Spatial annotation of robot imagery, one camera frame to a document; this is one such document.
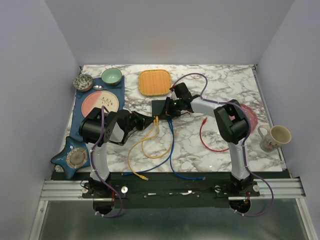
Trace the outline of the dark network switch box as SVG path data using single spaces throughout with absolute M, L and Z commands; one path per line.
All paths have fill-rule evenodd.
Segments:
M 166 114 L 167 100 L 152 100 L 151 112 L 153 117 L 158 117 L 159 120 L 165 120 L 168 118 Z

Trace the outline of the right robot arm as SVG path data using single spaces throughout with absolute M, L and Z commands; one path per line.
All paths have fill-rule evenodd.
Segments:
M 165 99 L 160 117 L 177 118 L 182 111 L 214 117 L 220 136 L 228 144 L 231 175 L 236 179 L 230 183 L 230 191 L 236 196 L 243 195 L 248 190 L 245 179 L 250 176 L 246 140 L 251 132 L 251 124 L 239 102 L 235 99 L 218 102 L 198 94 L 192 95 L 185 83 L 179 83 L 170 90 L 172 96 Z

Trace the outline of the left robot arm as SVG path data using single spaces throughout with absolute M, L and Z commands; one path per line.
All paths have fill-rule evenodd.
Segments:
M 90 153 L 90 178 L 97 181 L 93 191 L 99 197 L 107 197 L 111 191 L 111 185 L 106 182 L 110 175 L 107 143 L 123 146 L 132 133 L 146 129 L 154 120 L 152 116 L 127 109 L 106 113 L 104 108 L 95 107 L 81 122 L 78 133 Z

